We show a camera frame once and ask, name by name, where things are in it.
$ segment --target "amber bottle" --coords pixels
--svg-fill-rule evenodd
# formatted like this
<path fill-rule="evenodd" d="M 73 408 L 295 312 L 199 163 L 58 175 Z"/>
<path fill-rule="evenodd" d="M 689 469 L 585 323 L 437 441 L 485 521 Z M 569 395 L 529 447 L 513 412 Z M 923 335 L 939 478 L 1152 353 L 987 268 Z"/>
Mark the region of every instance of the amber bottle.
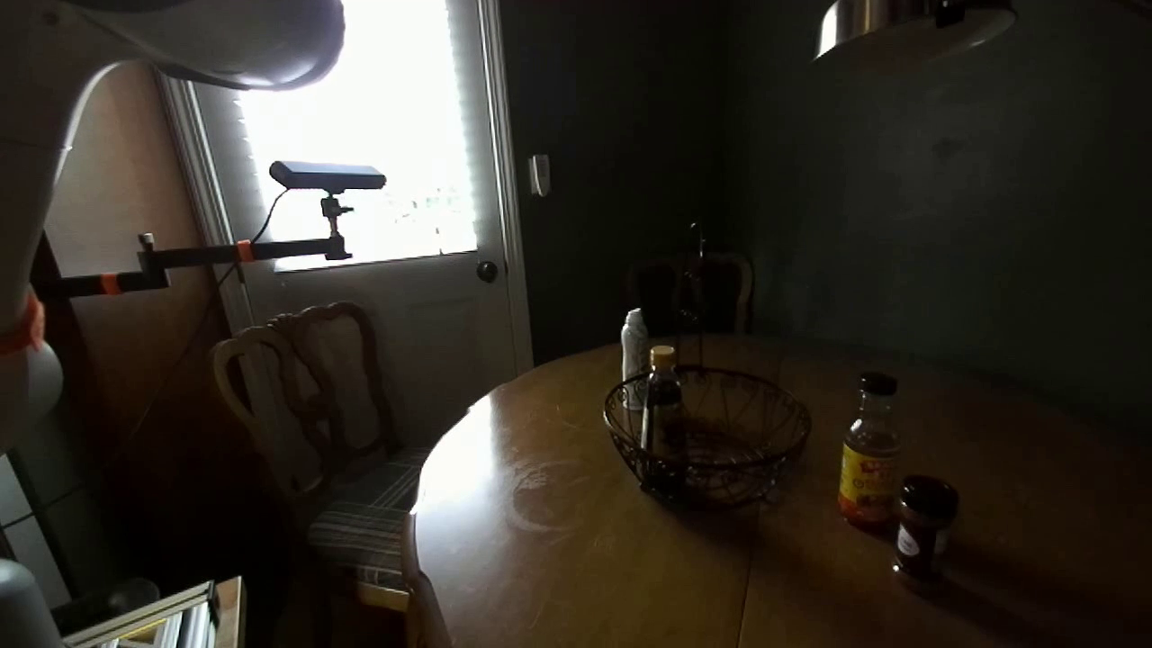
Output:
<path fill-rule="evenodd" d="M 859 373 L 859 412 L 841 436 L 838 516 L 859 528 L 892 528 L 900 493 L 900 441 L 892 433 L 898 378 Z"/>

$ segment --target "pendant lamp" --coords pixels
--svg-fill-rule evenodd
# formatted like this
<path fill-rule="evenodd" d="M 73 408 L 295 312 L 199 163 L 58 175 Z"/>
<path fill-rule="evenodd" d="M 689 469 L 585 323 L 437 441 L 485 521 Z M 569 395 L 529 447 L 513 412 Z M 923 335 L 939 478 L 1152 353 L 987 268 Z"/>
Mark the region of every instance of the pendant lamp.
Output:
<path fill-rule="evenodd" d="M 1009 0 L 832 0 L 814 57 L 853 57 L 876 70 L 910 70 L 979 47 L 1013 29 Z"/>

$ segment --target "glass jar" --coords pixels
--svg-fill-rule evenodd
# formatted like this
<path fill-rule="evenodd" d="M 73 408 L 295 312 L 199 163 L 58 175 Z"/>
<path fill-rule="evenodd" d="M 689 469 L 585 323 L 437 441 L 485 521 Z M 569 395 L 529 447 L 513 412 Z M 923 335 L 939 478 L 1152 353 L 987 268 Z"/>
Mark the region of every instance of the glass jar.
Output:
<path fill-rule="evenodd" d="M 677 493 L 685 481 L 685 387 L 677 373 L 677 345 L 648 351 L 645 414 L 645 490 Z"/>
<path fill-rule="evenodd" d="M 949 481 L 931 477 L 906 477 L 900 481 L 892 574 L 910 580 L 939 580 L 939 558 L 947 550 L 957 510 L 960 498 Z"/>

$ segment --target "chair backrest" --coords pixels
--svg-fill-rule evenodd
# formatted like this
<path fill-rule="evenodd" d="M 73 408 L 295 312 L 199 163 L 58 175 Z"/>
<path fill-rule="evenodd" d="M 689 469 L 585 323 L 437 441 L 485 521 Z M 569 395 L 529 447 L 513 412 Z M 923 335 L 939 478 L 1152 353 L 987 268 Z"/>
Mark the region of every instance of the chair backrest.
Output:
<path fill-rule="evenodd" d="M 628 268 L 628 305 L 645 310 L 648 335 L 747 333 L 754 264 L 726 253 L 700 258 L 637 258 Z"/>
<path fill-rule="evenodd" d="M 357 456 L 396 444 L 379 339 L 354 304 L 280 312 L 221 339 L 213 378 L 295 505 Z"/>

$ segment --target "bottle cap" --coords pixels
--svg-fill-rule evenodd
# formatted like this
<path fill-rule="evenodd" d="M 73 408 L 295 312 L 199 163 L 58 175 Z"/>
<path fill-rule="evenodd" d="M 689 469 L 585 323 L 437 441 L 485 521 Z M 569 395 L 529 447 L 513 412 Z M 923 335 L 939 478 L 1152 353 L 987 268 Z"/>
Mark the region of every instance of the bottle cap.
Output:
<path fill-rule="evenodd" d="M 651 345 L 648 364 L 658 372 L 677 369 L 677 345 Z"/>
<path fill-rule="evenodd" d="M 900 481 L 900 505 L 915 516 L 949 521 L 960 510 L 960 493 L 937 477 L 906 477 Z"/>
<path fill-rule="evenodd" d="M 879 373 L 879 372 L 864 372 L 859 373 L 859 393 L 892 395 L 898 393 L 898 378 L 892 373 Z"/>

